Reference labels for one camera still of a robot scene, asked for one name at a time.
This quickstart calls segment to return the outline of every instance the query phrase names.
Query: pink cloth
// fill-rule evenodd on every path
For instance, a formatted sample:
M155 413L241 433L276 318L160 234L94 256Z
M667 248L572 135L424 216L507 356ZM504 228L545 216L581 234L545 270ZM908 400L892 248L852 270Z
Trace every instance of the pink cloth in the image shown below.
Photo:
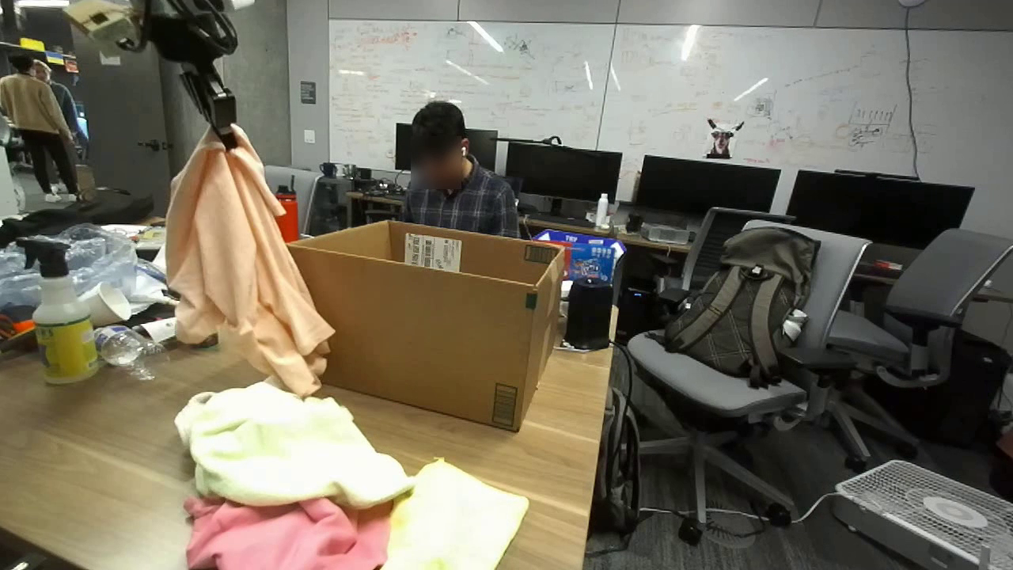
M189 570L378 570L386 551L385 508L341 513L332 499L238 507L189 499Z
M167 206L167 280L184 296L179 336L203 342L225 327L244 356L291 393L316 393L332 327L316 313L276 216L262 160L234 125L238 149L210 134L175 176Z

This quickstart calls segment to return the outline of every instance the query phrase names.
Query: yellow label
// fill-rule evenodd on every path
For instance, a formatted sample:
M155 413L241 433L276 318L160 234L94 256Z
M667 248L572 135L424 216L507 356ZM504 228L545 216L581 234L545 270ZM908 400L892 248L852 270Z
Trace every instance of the yellow label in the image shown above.
M55 383L77 383L94 374L98 351L93 318L37 321L34 337Z
M24 50L44 50L44 41L24 33L24 39L18 39L18 46L24 46Z

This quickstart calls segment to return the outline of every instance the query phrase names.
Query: gray backpack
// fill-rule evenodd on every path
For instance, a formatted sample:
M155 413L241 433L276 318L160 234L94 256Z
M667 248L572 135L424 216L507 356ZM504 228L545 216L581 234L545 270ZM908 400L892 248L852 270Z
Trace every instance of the gray backpack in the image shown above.
M750 385L779 383L779 351L802 331L817 251L820 241L790 228L729 238L719 272L666 327L666 349Z

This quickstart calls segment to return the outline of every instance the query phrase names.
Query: orange object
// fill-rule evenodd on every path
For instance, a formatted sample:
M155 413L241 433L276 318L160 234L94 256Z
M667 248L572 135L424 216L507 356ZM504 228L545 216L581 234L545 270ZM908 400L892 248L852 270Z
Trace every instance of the orange object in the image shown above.
M278 216L278 228L286 241L297 241L297 199L291 187L278 187L278 203L283 203L283 216Z
M332 327L316 313L283 232L286 211L262 160L234 123L238 149L211 134L175 176L165 218L165 272L181 294L179 342L238 331L238 351L291 393L320 389Z

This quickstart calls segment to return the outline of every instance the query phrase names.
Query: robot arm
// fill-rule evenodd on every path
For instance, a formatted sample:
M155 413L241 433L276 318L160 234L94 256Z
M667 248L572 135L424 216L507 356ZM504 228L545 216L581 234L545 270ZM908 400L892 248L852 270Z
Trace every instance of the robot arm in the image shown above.
M131 8L86 0L68 6L68 14L98 41L114 41L124 50L155 45L165 60L181 62L181 83L196 110L227 149L238 144L232 129L238 121L234 95L215 70L215 60L238 46L225 0L134 0Z

